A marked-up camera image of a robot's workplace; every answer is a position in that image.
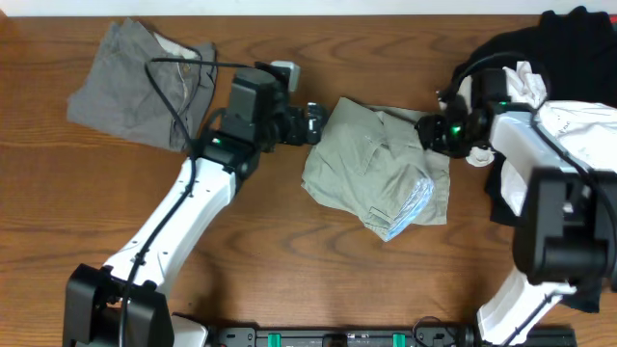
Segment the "folded gray cloth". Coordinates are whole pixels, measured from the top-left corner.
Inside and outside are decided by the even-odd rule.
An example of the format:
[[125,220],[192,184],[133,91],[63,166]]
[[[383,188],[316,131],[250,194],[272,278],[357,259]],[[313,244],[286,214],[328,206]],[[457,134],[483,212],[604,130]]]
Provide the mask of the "folded gray cloth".
[[[215,60],[212,43],[195,49],[204,61]],[[144,72],[144,63],[159,57],[200,58],[151,34],[139,22],[127,18],[122,26],[113,23],[98,48],[85,85],[68,99],[68,120],[128,141],[183,150],[187,144],[179,124],[174,123]],[[214,93],[216,68],[203,66],[200,73],[199,66],[151,63],[149,69],[195,138]]]
[[445,224],[449,159],[422,148],[423,114],[341,98],[308,155],[302,186],[319,203],[357,215],[384,241],[410,223]]

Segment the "green tape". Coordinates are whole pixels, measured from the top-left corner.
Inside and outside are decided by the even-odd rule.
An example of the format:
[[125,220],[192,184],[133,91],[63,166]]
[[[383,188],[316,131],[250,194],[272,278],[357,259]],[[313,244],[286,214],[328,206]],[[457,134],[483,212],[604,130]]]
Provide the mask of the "green tape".
[[281,334],[268,334],[268,347],[281,347]]
[[392,335],[392,347],[405,347],[405,335],[393,334]]

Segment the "wooden table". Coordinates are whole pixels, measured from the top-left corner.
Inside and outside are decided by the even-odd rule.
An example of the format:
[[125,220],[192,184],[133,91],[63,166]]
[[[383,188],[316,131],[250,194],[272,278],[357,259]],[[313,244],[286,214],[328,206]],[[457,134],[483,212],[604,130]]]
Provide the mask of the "wooden table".
[[[67,122],[98,43],[120,18],[0,18],[0,345],[57,346],[65,284],[99,266],[167,194],[183,155]],[[535,16],[154,17],[219,60],[302,66],[297,103],[435,110],[435,90],[493,35]],[[213,108],[227,105],[232,71]],[[301,187],[308,147],[277,148],[201,238],[170,299],[204,320],[267,326],[408,325],[424,315],[470,321],[512,268],[512,229],[489,222],[487,170],[451,163],[448,224],[408,227],[383,243]],[[602,313],[558,307],[582,346],[617,343],[617,296]]]

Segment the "brown wood surface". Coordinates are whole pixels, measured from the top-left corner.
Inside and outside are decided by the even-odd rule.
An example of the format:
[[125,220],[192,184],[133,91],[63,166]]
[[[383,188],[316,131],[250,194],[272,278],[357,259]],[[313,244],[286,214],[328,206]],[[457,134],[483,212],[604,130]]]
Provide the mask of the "brown wood surface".
[[[64,290],[81,263],[99,266],[169,190],[178,153],[66,121],[114,18],[0,18],[0,345],[57,346]],[[298,103],[435,110],[435,90],[493,35],[535,16],[143,18],[186,44],[216,42],[220,61],[292,60]],[[227,104],[222,71],[213,107]],[[278,147],[201,238],[171,310],[262,326],[412,325],[469,321],[513,266],[512,230],[489,222],[487,170],[451,163],[448,224],[409,227],[383,243],[359,220],[301,187],[308,147]],[[617,297],[602,313],[559,307],[582,346],[617,344]]]

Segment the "gray cloth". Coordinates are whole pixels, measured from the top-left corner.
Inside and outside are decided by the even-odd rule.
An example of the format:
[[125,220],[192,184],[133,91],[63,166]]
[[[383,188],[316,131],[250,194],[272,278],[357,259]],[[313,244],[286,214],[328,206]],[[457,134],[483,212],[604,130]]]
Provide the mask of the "gray cloth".
[[384,241],[410,223],[443,225],[449,159],[422,148],[423,113],[341,98],[308,155],[302,186],[319,203],[357,215]]
[[[122,26],[113,23],[98,48],[85,85],[68,99],[68,120],[128,141],[183,150],[186,142],[179,124],[174,123],[144,71],[144,63],[152,58],[182,58],[177,55],[181,47],[157,38],[128,18]],[[175,46],[176,54],[164,49],[161,40],[167,42],[168,50]],[[212,43],[195,49],[204,61],[215,60]],[[216,68],[201,67],[201,81],[199,66],[150,63],[149,70],[195,138],[214,93]]]

